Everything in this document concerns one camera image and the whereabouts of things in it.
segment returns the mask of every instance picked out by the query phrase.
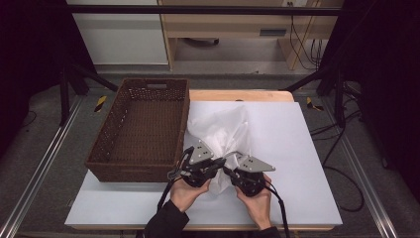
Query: black sleeve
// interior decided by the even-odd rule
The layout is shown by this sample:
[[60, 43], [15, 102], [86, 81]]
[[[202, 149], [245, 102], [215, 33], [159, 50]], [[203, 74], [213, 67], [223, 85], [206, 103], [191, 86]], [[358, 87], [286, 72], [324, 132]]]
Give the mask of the black sleeve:
[[271, 226], [266, 230], [262, 230], [256, 233], [257, 238], [280, 238], [280, 233], [275, 226]]
[[143, 232], [146, 238], [160, 238], [160, 237], [181, 237], [181, 231], [188, 223], [189, 218], [185, 213], [179, 209], [169, 200], [163, 208], [149, 221]]

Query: hand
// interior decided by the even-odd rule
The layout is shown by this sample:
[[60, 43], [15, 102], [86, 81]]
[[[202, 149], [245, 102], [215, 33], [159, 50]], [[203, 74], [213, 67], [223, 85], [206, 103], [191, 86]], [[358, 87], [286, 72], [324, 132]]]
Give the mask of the hand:
[[210, 179], [201, 187], [192, 187], [184, 179], [179, 179], [170, 189], [170, 200], [180, 212], [185, 212], [200, 194], [209, 190], [209, 184]]
[[[263, 176], [265, 180], [271, 182], [268, 176], [265, 174]], [[259, 230], [265, 230], [271, 227], [271, 222], [269, 221], [271, 192], [264, 188], [259, 194], [248, 197], [237, 186], [235, 186], [235, 190], [237, 191], [238, 199], [245, 204], [248, 214]]]

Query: plastic bag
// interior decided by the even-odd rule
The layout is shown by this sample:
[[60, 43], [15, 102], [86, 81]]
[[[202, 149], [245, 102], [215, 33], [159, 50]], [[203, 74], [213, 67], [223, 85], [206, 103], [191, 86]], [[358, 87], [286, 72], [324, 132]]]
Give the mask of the plastic bag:
[[[231, 152], [250, 154], [248, 114], [245, 106], [223, 110], [188, 120], [188, 132], [201, 139], [214, 153], [213, 159], [221, 158]], [[239, 165], [236, 155], [227, 158], [225, 167], [233, 170]], [[219, 170], [211, 180], [209, 190], [220, 194], [231, 184], [231, 180]]]

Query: floor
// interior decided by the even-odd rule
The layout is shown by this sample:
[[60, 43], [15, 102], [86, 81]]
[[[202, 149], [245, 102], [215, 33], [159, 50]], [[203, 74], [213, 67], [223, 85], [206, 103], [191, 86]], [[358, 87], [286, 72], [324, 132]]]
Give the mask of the floor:
[[[306, 46], [310, 53], [311, 46]], [[313, 66], [302, 58], [306, 67]], [[188, 76], [192, 88], [249, 88], [280, 89], [313, 70], [303, 68], [289, 70], [281, 55], [276, 40], [232, 40], [221, 39], [219, 45], [191, 40], [180, 41], [172, 71], [162, 68], [143, 67], [138, 71], [115, 71], [102, 68], [100, 73], [116, 83], [126, 76], [159, 75]], [[91, 91], [80, 104], [80, 112], [74, 118], [72, 129], [59, 141], [54, 155], [46, 155], [50, 142], [54, 140], [59, 122], [58, 88], [53, 87], [34, 96], [31, 112], [13, 145], [0, 161], [0, 223], [16, 218], [14, 208], [27, 199], [23, 207], [25, 217], [16, 218], [16, 237], [119, 237], [119, 232], [76, 231], [63, 225], [71, 207], [71, 199], [76, 196], [86, 169], [73, 160], [83, 163], [95, 138], [104, 113], [109, 108], [105, 104], [103, 113], [92, 111], [97, 98], [103, 93], [112, 98], [113, 93], [88, 81]], [[332, 124], [331, 108], [333, 100], [317, 97], [314, 89], [317, 82], [305, 85], [294, 92], [294, 98], [301, 105], [310, 131]], [[314, 107], [307, 106], [307, 98]], [[71, 97], [77, 102], [78, 97]], [[346, 96], [346, 114], [358, 110], [355, 100]], [[420, 237], [420, 205], [410, 194], [396, 171], [385, 170], [380, 160], [374, 140], [360, 117], [348, 121], [341, 142], [331, 154], [328, 166], [339, 169], [359, 183], [364, 192], [365, 205], [357, 212], [362, 200], [356, 187], [336, 171], [326, 170], [335, 199], [342, 207], [340, 213], [344, 224], [329, 232], [299, 232], [294, 237]], [[314, 144], [321, 161], [327, 157], [339, 129], [333, 128], [325, 134], [314, 137]], [[33, 196], [22, 196], [32, 175], [44, 158], [48, 172], [42, 177], [43, 184], [36, 188]], [[132, 237], [132, 231], [125, 232]]]

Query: person's right hand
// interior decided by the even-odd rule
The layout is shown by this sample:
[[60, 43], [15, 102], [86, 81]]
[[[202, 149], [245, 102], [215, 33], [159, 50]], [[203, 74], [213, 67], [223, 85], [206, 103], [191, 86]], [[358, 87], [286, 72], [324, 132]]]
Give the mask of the person's right hand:
[[[265, 174], [263, 176], [265, 180], [271, 182], [268, 176]], [[271, 192], [264, 188], [259, 194], [248, 197], [237, 186], [235, 186], [235, 190], [237, 191], [238, 199], [247, 207], [248, 214], [259, 230], [265, 230], [271, 227], [271, 222], [269, 221]]]

